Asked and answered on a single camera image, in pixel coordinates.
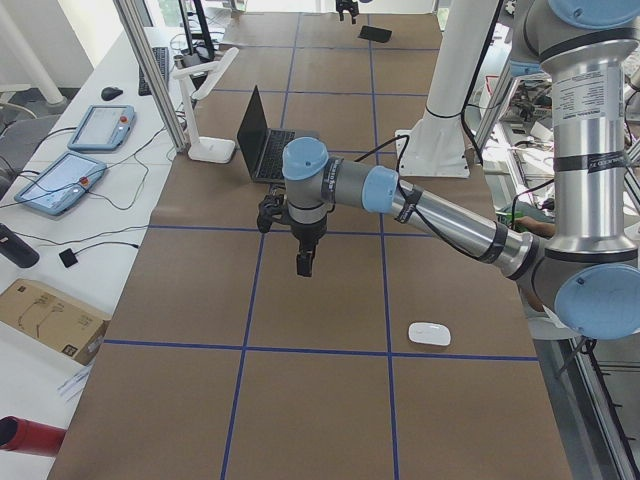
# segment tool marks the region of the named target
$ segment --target black rubber band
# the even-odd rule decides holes
[[[625,252],[616,253],[574,253],[559,252],[557,250],[545,249],[544,255],[553,260],[561,260],[563,262],[573,263],[616,263],[628,262],[638,258],[638,250],[627,250]]]
[[[480,255],[476,260],[482,263],[493,263],[495,262],[506,245],[507,235],[509,234],[509,229],[506,225],[502,223],[494,222],[496,225],[496,233],[493,236],[493,240],[491,241],[491,245],[487,248],[487,251]]]
[[[524,23],[522,25],[522,34],[524,37],[525,45],[527,46],[529,51],[533,53],[536,56],[536,58],[538,58],[540,56],[540,52],[538,51],[537,48],[533,46],[533,44],[531,43],[531,40],[529,40],[529,33],[527,32],[527,24],[529,23],[529,14],[531,13],[532,7],[533,7],[533,2],[531,3],[531,5],[529,5],[529,10],[527,10],[527,15],[525,16]]]
[[[560,55],[561,53],[575,50],[576,48],[584,47],[586,45],[592,45],[594,43],[606,42],[607,40],[636,40],[639,34],[640,31],[633,27],[614,28],[611,30],[601,30],[599,32],[588,33],[587,35],[572,38],[571,40],[558,43],[557,45],[548,48],[540,54],[540,63],[549,60],[551,57]]]
[[[531,265],[533,265],[533,262],[536,261],[536,258],[538,257],[539,249],[540,249],[540,239],[538,239],[537,237],[533,237],[533,243],[531,244],[531,248],[527,252],[527,255],[524,257],[524,260],[522,261],[518,269],[515,272],[513,272],[511,275],[509,275],[507,278],[509,280],[515,281],[515,280],[518,280],[520,277],[522,277],[522,275],[524,275],[529,270]]]
[[[456,117],[459,117],[459,116],[462,114],[462,112],[458,112],[458,113],[456,113],[455,115],[440,115],[440,114],[438,114],[438,113],[434,113],[434,112],[432,112],[432,111],[429,109],[429,106],[427,106],[426,108],[427,108],[427,112],[429,112],[429,114],[430,114],[430,115],[433,115],[433,116],[434,116],[434,117],[436,117],[436,118],[443,118],[443,119],[445,119],[445,120],[446,120],[447,118],[456,118]]]
[[[611,168],[626,168],[628,166],[629,158],[624,150],[609,153],[591,153],[589,155],[573,155],[553,159],[554,172],[588,170],[589,173],[594,173]]]
[[[420,201],[420,197],[422,197],[422,192],[424,192],[422,188],[415,186],[413,187],[411,193],[405,197],[405,202],[402,206],[402,210],[400,210],[400,213],[395,218],[397,222],[407,223],[409,221],[413,212],[416,211],[416,205]]]

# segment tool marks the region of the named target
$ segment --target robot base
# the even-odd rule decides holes
[[[420,119],[412,130],[396,130],[396,135],[411,138],[400,162],[401,176],[469,177],[458,119],[440,120],[431,129],[427,129],[425,120]],[[404,142],[404,139],[396,142],[398,155]]]
[[[189,158],[200,162],[229,163],[235,149],[233,140],[200,137],[191,144]]]

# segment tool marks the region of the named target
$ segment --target black cable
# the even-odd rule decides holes
[[[398,155],[398,161],[396,162],[396,173],[398,173],[398,174],[400,173],[400,161],[402,160],[402,156],[404,155],[404,152],[407,149],[407,145],[409,145],[409,140],[410,140],[409,135],[398,135],[395,139],[399,140],[399,139],[402,139],[402,138],[406,139],[406,141],[404,142],[404,145],[402,146],[402,150],[400,150],[400,154]],[[407,194],[404,193],[404,189],[400,185],[400,177],[398,177],[398,183],[396,184],[396,187],[398,188],[398,191],[400,192],[400,195],[402,195],[402,198],[404,198],[404,201],[408,202],[409,198],[407,197]],[[422,215],[422,212],[420,212],[420,210],[418,210],[416,208],[414,210],[414,212],[418,215],[420,220],[422,220],[422,222],[427,226],[427,228],[429,228],[444,243],[446,243],[451,248],[453,248],[455,251],[457,251],[458,253],[461,253],[465,257],[469,257],[469,258],[472,258],[474,260],[478,259],[478,257],[476,257],[476,256],[472,255],[471,253],[467,252],[464,248],[460,247],[459,245],[456,245],[451,239],[449,239],[444,233],[442,233],[433,223],[431,223],[429,220],[427,220],[427,218],[424,215]]]
[[[553,182],[554,182],[554,179],[552,178],[551,180],[547,180],[546,182],[541,183],[537,187],[533,187],[528,190],[525,190],[524,192],[520,192],[516,194],[515,197],[513,197],[513,202],[511,203],[511,227],[510,227],[511,230],[514,230],[516,226],[516,203],[518,203],[518,198],[520,198],[521,195],[526,195],[527,193],[532,193],[532,192],[535,192],[536,190],[540,190],[541,188],[546,187],[547,185],[551,185]]]
[[[14,230],[14,233],[16,235],[21,236],[21,237],[32,238],[34,240],[40,240],[42,242],[50,243],[51,245],[48,245],[48,246],[61,247],[63,245],[69,245],[70,243],[82,243],[82,242],[86,242],[87,240],[93,240],[94,238],[102,237],[102,236],[105,236],[105,235],[114,235],[114,234],[117,234],[117,233],[128,232],[130,230],[141,230],[141,229],[148,228],[148,227],[149,227],[149,225],[136,225],[136,226],[133,226],[133,227],[126,227],[126,228],[123,228],[123,229],[120,229],[120,230],[112,230],[112,231],[96,233],[95,235],[91,235],[90,237],[80,238],[80,239],[77,239],[77,240],[66,240],[64,242],[56,242],[55,240],[49,240],[48,238],[36,237],[35,235],[28,235],[26,233],[16,232],[15,230]]]
[[[4,158],[2,155],[0,155],[0,160],[2,160],[7,167],[9,167],[9,170],[11,171],[11,173],[12,173],[12,175],[14,177],[17,177],[19,175],[19,173],[16,171],[16,169],[13,168],[11,166],[11,164],[9,163],[9,161],[6,158]]]
[[[85,250],[89,250],[90,248],[93,247],[99,247],[100,245],[128,245],[129,247],[133,247],[133,248],[140,248],[140,245],[138,245],[137,243],[129,243],[129,242],[100,242],[100,243],[94,243],[93,245],[89,245],[88,247],[84,247],[81,248],[80,250],[73,252],[74,255],[79,255],[82,252],[84,252]]]
[[[361,161],[362,161],[362,160],[364,160],[365,158],[367,158],[367,157],[369,157],[369,156],[373,155],[374,153],[376,153],[376,152],[378,152],[378,151],[382,150],[384,147],[386,147],[386,146],[387,146],[387,145],[389,145],[390,143],[393,143],[393,142],[395,142],[395,141],[397,141],[397,140],[400,140],[400,139],[402,139],[402,138],[406,138],[406,139],[407,139],[407,141],[405,142],[405,146],[406,146],[406,144],[407,144],[407,143],[409,143],[409,135],[398,135],[398,136],[396,136],[396,137],[393,137],[393,138],[392,138],[392,139],[390,139],[390,140],[387,140],[387,141],[386,141],[386,142],[384,142],[382,145],[378,145],[376,148],[374,148],[373,150],[368,151],[368,152],[367,152],[367,153],[365,153],[364,155],[359,156],[358,158],[356,158],[356,159],[354,160],[354,162],[356,162],[356,163],[357,163],[357,162],[361,162]]]
[[[100,194],[96,194],[96,193],[90,192],[90,191],[89,191],[89,190],[88,190],[84,185],[82,185],[82,184],[80,184],[80,183],[79,183],[80,179],[78,179],[78,181],[77,181],[77,182],[69,183],[69,184],[64,185],[64,186],[62,186],[62,187],[60,187],[60,188],[56,188],[56,189],[54,189],[54,190],[47,190],[47,189],[45,189],[45,188],[42,188],[42,187],[38,184],[38,182],[41,180],[40,178],[36,178],[36,179],[34,180],[34,179],[32,179],[32,178],[25,177],[25,176],[23,176],[22,174],[19,174],[18,176],[21,176],[21,177],[23,177],[23,178],[26,178],[27,180],[29,180],[29,181],[30,181],[31,183],[33,183],[34,185],[38,186],[38,188],[40,188],[41,190],[43,190],[43,191],[44,191],[44,192],[46,192],[46,193],[44,193],[44,194],[42,194],[42,195],[39,195],[39,196],[37,196],[37,197],[30,198],[30,199],[28,199],[28,200],[19,200],[19,201],[13,202],[13,203],[8,203],[8,204],[6,204],[6,205],[0,205],[0,208],[8,208],[8,207],[13,207],[13,206],[15,206],[15,205],[20,205],[20,204],[23,204],[23,203],[33,202],[33,201],[35,201],[35,200],[39,200],[39,199],[41,199],[41,198],[44,198],[44,197],[46,197],[46,196],[48,196],[48,195],[50,195],[50,194],[52,194],[52,193],[56,193],[56,192],[59,192],[59,191],[61,191],[61,190],[66,190],[66,189],[68,189],[68,188],[71,188],[71,187],[73,187],[73,186],[75,185],[75,186],[79,186],[80,188],[82,188],[86,193],[91,193],[92,195],[95,195],[95,196],[97,196],[97,197],[104,198],[105,200],[107,200],[109,203],[111,203],[111,205],[113,205],[113,206],[114,206],[115,208],[117,208],[118,210],[128,210],[128,209],[130,209],[131,207],[133,207],[133,205],[135,204],[135,202],[136,202],[136,200],[137,200],[137,197],[138,197],[138,195],[139,195],[139,193],[140,193],[140,190],[141,190],[141,189],[142,189],[142,187],[144,186],[144,182],[145,182],[145,180],[146,180],[146,178],[147,178],[147,176],[148,176],[148,174],[149,174],[149,167],[147,167],[144,163],[142,163],[140,160],[138,160],[137,154],[138,154],[138,153],[140,153],[144,148],[146,148],[146,147],[147,147],[151,142],[153,142],[153,140],[155,140],[155,138],[156,138],[156,137],[157,137],[157,136],[158,136],[158,135],[159,135],[159,134],[164,130],[164,128],[165,128],[165,127],[162,127],[160,130],[158,130],[156,133],[154,133],[154,134],[153,134],[153,136],[152,136],[149,140],[147,140],[147,141],[144,143],[144,145],[142,145],[140,148],[138,148],[135,152],[133,152],[133,153],[132,153],[131,155],[129,155],[128,157],[125,157],[125,158],[123,158],[122,160],[120,160],[119,162],[112,163],[111,165],[107,165],[107,166],[105,166],[105,168],[102,168],[102,169],[100,169],[100,170],[96,170],[95,172],[93,172],[93,173],[90,173],[90,174],[86,175],[86,178],[91,178],[93,175],[97,175],[97,174],[99,174],[99,173],[104,172],[105,170],[109,170],[110,168],[113,168],[113,167],[115,167],[115,166],[121,165],[121,164],[123,164],[124,162],[126,162],[127,160],[129,160],[130,158],[133,158],[133,159],[134,159],[134,160],[135,160],[139,165],[141,165],[141,166],[145,169],[145,173],[144,173],[144,175],[143,175],[143,177],[142,177],[142,180],[140,181],[140,185],[138,185],[138,188],[136,189],[136,193],[135,193],[135,195],[134,195],[133,200],[131,201],[131,204],[130,204],[130,205],[128,205],[127,207],[118,207],[118,206],[116,206],[116,205],[115,205],[115,203],[113,203],[113,201],[111,201],[109,198],[105,197],[104,195],[100,195]]]
[[[473,149],[476,152],[476,155],[478,156],[478,161],[480,162],[480,165],[484,165],[484,158],[482,157],[482,150],[480,150],[480,147],[478,146],[478,143],[476,142],[476,137],[473,134],[473,132],[471,131],[471,128],[469,128],[469,125],[467,124],[467,119],[465,118],[465,110],[467,109],[467,106],[469,105],[469,100],[471,100],[471,95],[473,95],[473,88],[476,85],[476,81],[478,80],[478,76],[480,75],[480,69],[482,68],[482,63],[484,62],[485,57],[487,56],[487,52],[489,51],[489,47],[491,46],[491,41],[493,40],[493,31],[495,29],[496,24],[498,23],[498,17],[500,16],[500,12],[502,11],[502,3],[503,2],[498,2],[498,5],[496,6],[496,11],[493,14],[493,18],[491,19],[491,25],[489,27],[489,31],[487,32],[487,36],[484,39],[484,44],[482,45],[482,50],[480,53],[480,58],[478,60],[478,63],[476,64],[476,69],[473,73],[473,77],[471,79],[471,82],[469,83],[469,89],[467,90],[467,96],[464,99],[464,107],[462,107],[462,114],[460,115],[460,121],[462,122],[462,129],[464,130],[464,132],[466,133],[467,137],[469,137],[469,140],[471,140],[471,145],[473,145]]]
[[[633,450],[629,445],[629,437],[624,431],[624,427],[622,426],[622,422],[620,421],[620,417],[618,416],[616,404],[614,403],[613,398],[611,397],[611,393],[609,392],[609,388],[607,387],[607,383],[605,382],[605,379],[604,379],[604,373],[602,372],[602,369],[600,368],[600,364],[598,363],[598,359],[596,358],[594,353],[597,340],[590,340],[589,342],[587,342],[587,351],[584,353],[589,357],[589,363],[591,363],[591,367],[593,368],[593,371],[596,374],[596,378],[598,379],[600,388],[604,393],[605,401],[609,409],[611,420],[613,420],[613,424],[618,432],[618,436],[622,441],[622,447],[624,449],[624,453],[627,456],[627,459],[629,460],[629,465],[633,470],[634,478],[640,478],[640,470],[638,469],[638,465],[633,455]]]
[[[40,145],[42,145],[42,143],[43,143],[46,139],[48,139],[49,137],[52,137],[52,136],[53,136],[53,135],[55,135],[56,133],[60,133],[60,132],[67,132],[67,131],[70,131],[70,130],[75,130],[76,128],[78,128],[78,127],[65,127],[65,128],[60,128],[60,129],[58,129],[58,130],[54,130],[53,132],[49,132],[49,133],[47,133],[47,136],[46,136],[46,137],[44,137],[42,140],[40,140],[40,141],[38,142],[38,144],[36,145],[36,148],[34,148],[34,149],[33,149],[33,153],[35,153],[35,152],[36,152],[36,150],[38,150],[38,148],[40,148]]]
[[[629,108],[629,104],[631,103],[631,101],[633,100],[633,97],[636,96],[636,94],[638,93],[637,90],[635,90],[631,96],[627,99],[627,101],[624,104],[624,125],[627,129],[627,132],[629,132],[629,141],[633,144],[633,135],[631,134],[631,127],[629,126],[629,122],[627,121],[627,109]]]

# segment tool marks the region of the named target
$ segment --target white computer mouse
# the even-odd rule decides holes
[[[451,343],[451,332],[439,323],[415,322],[409,325],[409,340],[446,347]]]

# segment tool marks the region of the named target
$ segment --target metal pole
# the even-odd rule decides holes
[[[633,146],[627,150],[627,155],[629,156],[629,163],[637,166],[640,160],[640,141],[634,143]]]
[[[133,53],[147,79],[151,94],[156,102],[158,112],[162,117],[167,132],[171,137],[171,141],[176,151],[182,152],[187,147],[186,137],[176,116],[171,98],[169,98],[169,92],[160,74],[160,69],[156,64],[151,46],[144,33],[144,27],[136,8],[135,0],[113,0],[113,3],[120,15],[120,22],[124,27],[124,31],[127,33],[127,37],[129,37],[129,43],[131,44]]]
[[[516,88],[518,88],[518,82],[511,76],[509,60],[507,60],[502,68],[502,73],[500,73],[496,91],[491,95],[489,105],[487,105],[482,120],[480,121],[480,126],[478,127],[476,142],[480,150],[485,147],[493,132],[493,128],[500,117],[504,115],[509,105],[509,100],[515,93]]]
[[[29,79],[49,105],[66,105],[66,99],[56,87],[40,59],[35,54],[27,39],[13,22],[9,12],[0,2],[0,38],[4,39],[10,51],[29,75]]]

